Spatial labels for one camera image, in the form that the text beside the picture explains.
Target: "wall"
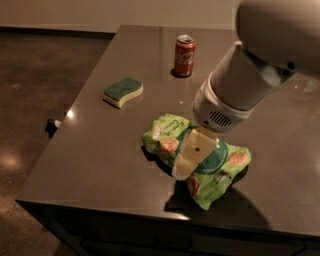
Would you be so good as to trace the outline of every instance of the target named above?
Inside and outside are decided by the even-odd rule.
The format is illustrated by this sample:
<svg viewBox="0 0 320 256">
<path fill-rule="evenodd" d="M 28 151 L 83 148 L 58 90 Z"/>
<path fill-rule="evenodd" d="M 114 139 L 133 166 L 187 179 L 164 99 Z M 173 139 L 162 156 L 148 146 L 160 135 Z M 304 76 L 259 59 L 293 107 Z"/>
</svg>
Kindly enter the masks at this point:
<svg viewBox="0 0 320 256">
<path fill-rule="evenodd" d="M 1 0 L 0 26 L 116 32 L 121 24 L 234 29 L 240 0 Z"/>
</svg>

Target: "gray table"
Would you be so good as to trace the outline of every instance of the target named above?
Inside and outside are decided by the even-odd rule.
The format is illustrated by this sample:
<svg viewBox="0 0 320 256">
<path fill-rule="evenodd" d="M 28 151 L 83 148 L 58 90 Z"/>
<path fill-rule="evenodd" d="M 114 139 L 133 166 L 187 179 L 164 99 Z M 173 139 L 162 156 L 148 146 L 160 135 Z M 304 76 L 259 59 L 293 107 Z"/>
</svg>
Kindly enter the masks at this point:
<svg viewBox="0 0 320 256">
<path fill-rule="evenodd" d="M 186 79 L 170 73 L 181 33 L 197 43 Z M 219 134 L 253 159 L 209 211 L 142 149 L 160 115 L 193 119 L 196 91 L 235 40 L 224 30 L 122 26 L 17 201 L 81 255 L 313 255 L 306 247 L 320 238 L 317 81 L 299 75 L 247 122 Z M 103 90 L 126 76 L 142 81 L 144 93 L 118 110 L 102 101 Z"/>
</svg>

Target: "red soda can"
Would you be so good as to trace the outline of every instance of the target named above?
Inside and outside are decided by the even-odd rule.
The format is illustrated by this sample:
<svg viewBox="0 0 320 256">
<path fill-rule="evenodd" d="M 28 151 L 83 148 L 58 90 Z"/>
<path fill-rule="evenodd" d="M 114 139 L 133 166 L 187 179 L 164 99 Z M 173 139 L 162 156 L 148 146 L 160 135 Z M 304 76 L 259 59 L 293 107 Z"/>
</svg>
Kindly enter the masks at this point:
<svg viewBox="0 0 320 256">
<path fill-rule="evenodd" d="M 176 41 L 176 53 L 174 58 L 174 73 L 179 77 L 192 75 L 193 57 L 196 43 L 189 35 L 180 35 Z"/>
</svg>

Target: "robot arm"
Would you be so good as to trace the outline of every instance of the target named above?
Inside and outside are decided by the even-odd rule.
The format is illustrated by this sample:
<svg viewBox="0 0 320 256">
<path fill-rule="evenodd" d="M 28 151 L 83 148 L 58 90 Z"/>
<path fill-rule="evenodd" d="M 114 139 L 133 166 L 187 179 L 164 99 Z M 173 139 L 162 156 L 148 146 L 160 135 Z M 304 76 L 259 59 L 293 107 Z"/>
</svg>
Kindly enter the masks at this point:
<svg viewBox="0 0 320 256">
<path fill-rule="evenodd" d="M 242 0 L 234 43 L 199 89 L 198 123 L 228 132 L 246 120 L 265 96 L 296 72 L 319 76 L 320 1 Z"/>
</svg>

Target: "sponge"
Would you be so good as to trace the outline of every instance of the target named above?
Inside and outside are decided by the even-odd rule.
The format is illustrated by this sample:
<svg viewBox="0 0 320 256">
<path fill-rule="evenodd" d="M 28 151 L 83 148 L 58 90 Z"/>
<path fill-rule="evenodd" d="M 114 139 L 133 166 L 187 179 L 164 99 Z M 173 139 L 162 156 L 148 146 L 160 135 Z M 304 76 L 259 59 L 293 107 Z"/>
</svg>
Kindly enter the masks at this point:
<svg viewBox="0 0 320 256">
<path fill-rule="evenodd" d="M 143 84 L 128 76 L 107 87 L 103 99 L 120 109 L 124 103 L 140 96 L 142 92 Z"/>
</svg>

